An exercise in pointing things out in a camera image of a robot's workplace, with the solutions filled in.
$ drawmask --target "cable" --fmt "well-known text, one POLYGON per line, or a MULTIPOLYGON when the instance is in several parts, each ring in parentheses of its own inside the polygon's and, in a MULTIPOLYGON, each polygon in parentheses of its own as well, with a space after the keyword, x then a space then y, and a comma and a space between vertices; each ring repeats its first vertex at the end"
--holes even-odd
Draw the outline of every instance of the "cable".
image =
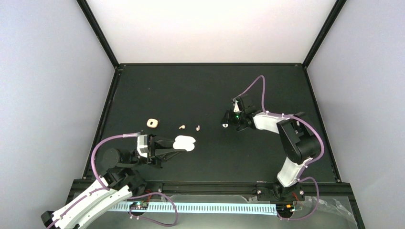
MULTIPOLYGON (((151 193, 152 190, 148 189, 148 190, 146 190, 145 192, 146 192, 146 193, 151 193)), ((148 197, 148 200, 147 200, 146 202, 149 203, 149 201, 150 201, 151 198, 152 198, 152 195, 150 195, 150 196, 148 197)))
MULTIPOLYGON (((156 223, 156 224, 161 225, 161 226, 164 226, 164 227, 172 227, 172 226, 176 225, 176 224, 177 224, 177 219, 179 218, 179 213, 177 212, 177 208, 176 208, 176 205, 174 204, 174 202, 173 202, 168 196, 166 196, 165 194, 160 193, 160 192, 151 192, 151 193, 148 193, 148 194, 145 194, 145 195, 142 195, 142 196, 131 197, 131 198, 129 198, 129 199, 139 199, 139 198, 144 198, 144 197, 148 197, 148 196, 152 196, 152 195, 160 195, 160 196, 165 197, 165 198, 171 203, 171 205, 173 205, 174 212, 175 212, 175 214, 176 214, 176 219, 174 220, 174 222, 173 222, 172 224, 161 223, 161 222, 156 221, 156 220, 154 220, 154 219, 150 219, 150 218, 143 217, 143 216, 137 216, 137 219, 145 219, 145 220, 147 220, 147 221, 149 221, 149 222, 156 223)), ((131 218, 134 216, 134 215, 132 214, 132 209, 133 209, 133 208, 134 208, 134 207, 132 207, 132 208, 129 210, 129 215, 130 215, 131 218)))
POLYGON ((51 224, 49 224, 49 226, 46 229, 50 229, 53 225, 55 225, 55 223, 57 223, 59 221, 59 219, 55 219, 54 222, 52 222, 51 224))
POLYGON ((294 192, 292 193, 292 196, 295 198, 295 200, 297 200, 295 205, 297 205, 297 203, 299 203, 301 206, 303 206, 301 200, 298 199, 297 195, 294 192))
POLYGON ((262 75, 258 76, 258 77, 253 81, 253 83, 251 83, 251 84, 246 88, 246 90, 244 90, 242 93, 240 93, 237 97, 240 97, 241 95, 243 95, 243 94, 245 94, 247 91, 249 91, 249 89, 259 80, 259 78, 262 78, 262 80, 263 80, 262 109, 263 109, 263 111, 265 111, 266 80, 265 80, 265 77, 264 77, 264 76, 262 76, 262 75))
POLYGON ((302 119, 300 119, 300 118, 298 118, 298 117, 295 117, 295 116, 293 116, 293 115, 290 115, 290 114, 289 114, 289 115, 285 115, 284 117, 288 117, 288 118, 297 120, 297 121, 299 121, 300 123, 304 124, 309 130, 311 130, 311 131, 314 133, 315 137, 317 138, 317 140, 319 141, 319 144, 320 144, 320 153, 319 153, 319 155, 318 155, 316 158, 314 158, 313 160, 307 162, 307 163, 301 168, 301 170, 300 170, 300 172, 298 173, 298 176, 297 176, 297 177, 299 178, 299 177, 302 175, 302 173, 304 172, 304 169, 305 169, 309 164, 312 164, 312 163, 318 161, 318 160, 323 156, 323 154, 324 154, 324 152, 325 152, 325 145, 323 144, 322 138, 320 137, 320 135, 318 134, 318 132, 317 132, 309 123, 305 122, 304 120, 302 120, 302 119))
POLYGON ((80 199, 78 199, 74 204, 72 204, 71 206, 69 206, 69 207, 66 209, 66 211, 64 211, 64 212, 60 215, 60 217, 63 217, 64 215, 66 215, 66 213, 67 213, 70 209, 72 209, 76 204, 78 204, 80 201, 84 200, 86 197, 87 197, 87 195, 82 196, 80 199))
POLYGON ((294 220, 294 221, 295 221, 295 220, 302 220, 302 219, 306 219, 306 218, 310 217, 312 214, 315 213, 316 209, 318 208, 318 204, 319 204, 319 187, 318 187, 318 183, 316 182, 316 180, 315 180, 313 177, 306 177, 306 178, 304 178, 304 179, 301 179, 301 180, 298 181, 298 182, 301 183, 301 182, 304 182, 304 181, 306 181, 306 180, 308 180, 308 179, 311 179, 311 180, 314 182, 315 188, 316 188, 316 190, 317 190, 317 201, 316 201, 316 204, 315 204, 314 209, 313 209, 309 214, 307 214, 306 216, 303 216, 303 217, 300 217, 300 218, 297 218, 297 219, 284 218, 284 217, 281 217, 281 215, 280 215, 279 213, 277 213, 277 216, 278 216, 280 219, 285 219, 285 220, 288 220, 288 221, 291 221, 291 220, 294 220))
POLYGON ((97 171, 96 171, 96 152, 97 150, 100 148, 100 146, 102 144, 104 144, 105 142, 108 142, 109 140, 113 140, 113 139, 117 139, 117 138, 124 138, 124 137, 138 137, 140 135, 140 133, 132 133, 132 134, 123 134, 123 135, 115 135, 115 136, 111 136, 108 137, 104 140, 102 140, 101 142, 99 142, 93 149, 93 152, 91 153, 91 170, 94 173, 94 176, 96 177, 97 181, 100 183, 101 187, 103 187, 104 189, 110 190, 110 188, 108 188, 107 186, 105 186, 105 184, 101 181, 100 176, 98 175, 97 171))

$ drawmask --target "led strip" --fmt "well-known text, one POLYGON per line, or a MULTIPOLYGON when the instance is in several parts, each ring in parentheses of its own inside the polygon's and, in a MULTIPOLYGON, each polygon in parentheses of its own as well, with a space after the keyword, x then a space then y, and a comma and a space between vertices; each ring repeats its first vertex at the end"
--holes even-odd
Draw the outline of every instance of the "led strip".
MULTIPOLYGON (((135 202, 121 202, 108 211, 129 212, 129 206, 135 202)), ((257 214, 277 215, 275 204, 223 204, 223 203, 174 203, 179 213, 214 214, 257 214)), ((171 203, 150 202, 147 208, 133 209, 132 212, 174 212, 171 203)))

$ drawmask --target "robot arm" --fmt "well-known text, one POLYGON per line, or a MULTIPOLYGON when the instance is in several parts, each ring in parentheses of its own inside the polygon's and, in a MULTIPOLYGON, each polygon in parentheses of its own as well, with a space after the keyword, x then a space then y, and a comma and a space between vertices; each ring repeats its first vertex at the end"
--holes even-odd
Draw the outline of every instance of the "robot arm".
POLYGON ((112 206, 144 193, 146 182, 133 168, 147 164, 161 168, 162 161, 194 149, 194 138, 178 136, 175 140, 155 135, 140 135, 137 149, 130 152, 108 149, 97 155, 98 162, 106 169, 101 181, 96 180, 85 192, 57 211, 41 215, 48 229, 85 229, 112 206))
MULTIPOLYGON (((221 121, 223 127, 234 125, 237 126, 237 131, 250 127, 280 135, 287 157, 277 174, 273 193, 278 199, 289 195, 299 180, 303 167, 320 151, 319 141, 311 130, 295 120, 257 110, 246 94, 233 99, 232 102, 234 108, 226 111, 221 121)), ((303 112, 294 116, 310 123, 303 112)))

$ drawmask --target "black tabletop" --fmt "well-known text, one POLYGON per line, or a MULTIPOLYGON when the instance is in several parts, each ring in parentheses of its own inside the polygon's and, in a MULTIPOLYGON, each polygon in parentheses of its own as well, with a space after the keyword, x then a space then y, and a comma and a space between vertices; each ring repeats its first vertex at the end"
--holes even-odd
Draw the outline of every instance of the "black tabletop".
MULTIPOLYGON (((195 149, 163 164, 163 169, 137 167, 146 180, 200 182, 273 181, 286 155, 277 134, 234 127, 220 121, 231 99, 259 75, 266 78, 265 107, 275 113, 308 114, 321 137, 320 120, 302 66, 254 64, 155 64, 126 65, 108 114, 103 139, 144 130, 168 138, 189 135, 195 149), (150 118, 159 126, 146 126, 150 118)), ((260 109, 262 82, 248 92, 260 109)), ((110 147, 133 150, 136 139, 107 142, 110 147)), ((335 182, 328 149, 310 165, 303 177, 335 182)))

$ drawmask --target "gray wall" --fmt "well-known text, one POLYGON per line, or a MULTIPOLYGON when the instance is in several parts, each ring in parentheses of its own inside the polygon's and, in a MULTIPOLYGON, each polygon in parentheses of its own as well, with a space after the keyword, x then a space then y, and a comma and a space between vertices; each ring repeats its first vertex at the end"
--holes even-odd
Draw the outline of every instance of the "gray wall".
POLYGON ((1 228, 41 229, 81 177, 113 67, 74 0, 0 15, 1 228))
POLYGON ((309 67, 366 228, 405 223, 405 3, 349 0, 309 67))

